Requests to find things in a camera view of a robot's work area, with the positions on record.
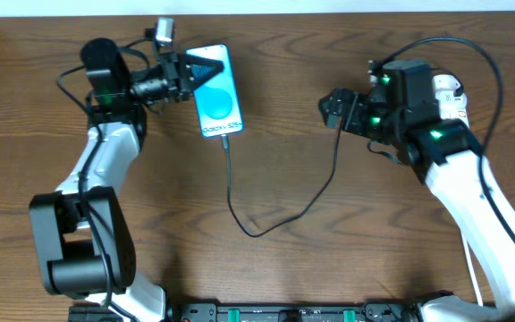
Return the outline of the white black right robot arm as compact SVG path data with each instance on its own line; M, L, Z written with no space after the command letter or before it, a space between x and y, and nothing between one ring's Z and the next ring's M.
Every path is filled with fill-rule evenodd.
M463 87L428 62L374 64L371 90L337 88L318 107L329 128L397 150L397 160L444 205L482 267L494 305L437 292L404 313L407 321L515 321L515 210L503 195L464 117Z

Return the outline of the blue Galaxy smartphone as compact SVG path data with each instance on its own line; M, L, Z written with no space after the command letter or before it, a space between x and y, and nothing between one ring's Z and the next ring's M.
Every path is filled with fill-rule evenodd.
M224 70L194 91L200 130L204 138L243 130L243 121L230 54L225 44L187 49L188 55L221 61Z

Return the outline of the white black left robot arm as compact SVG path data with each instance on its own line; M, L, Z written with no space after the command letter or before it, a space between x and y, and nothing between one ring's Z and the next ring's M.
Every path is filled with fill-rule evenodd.
M174 51L132 72L123 55L144 54L109 38L80 51L92 86L80 108L88 142L55 191L29 204L41 281L52 295L97 303L120 321L178 321L165 290L137 271L136 251L118 201L125 175L143 148L147 111L181 102L224 71L223 62Z

